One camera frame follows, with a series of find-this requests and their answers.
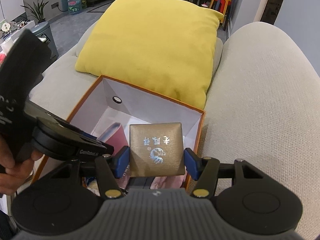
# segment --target gray trash bin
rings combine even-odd
[[[59,54],[57,51],[56,44],[54,43],[49,22],[42,22],[37,24],[36,26],[32,27],[31,32],[39,38],[47,39],[45,43],[47,43],[49,49],[51,49],[52,61],[56,61]]]

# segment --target small square box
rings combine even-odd
[[[130,176],[185,173],[181,123],[130,125]]]

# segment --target human hand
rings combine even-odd
[[[6,172],[0,174],[0,193],[12,195],[29,177],[35,161],[42,155],[34,150],[29,159],[23,163],[15,163],[6,141],[0,135],[0,164],[5,167]]]

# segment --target green leaves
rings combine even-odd
[[[44,19],[43,9],[49,3],[49,1],[45,2],[45,3],[43,3],[43,2],[44,2],[44,0],[42,0],[41,3],[39,3],[39,0],[37,0],[37,4],[35,2],[33,2],[33,7],[28,3],[26,3],[27,6],[25,6],[25,5],[20,5],[20,6],[29,9],[31,11],[31,13],[33,14],[33,16],[38,21],[40,21],[40,20]]]

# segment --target gray grip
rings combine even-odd
[[[105,201],[91,222],[72,233],[35,236],[21,232],[14,238],[31,239],[303,240],[293,230],[275,236],[242,232],[226,223],[209,200],[192,198],[184,189],[130,189],[124,198]]]

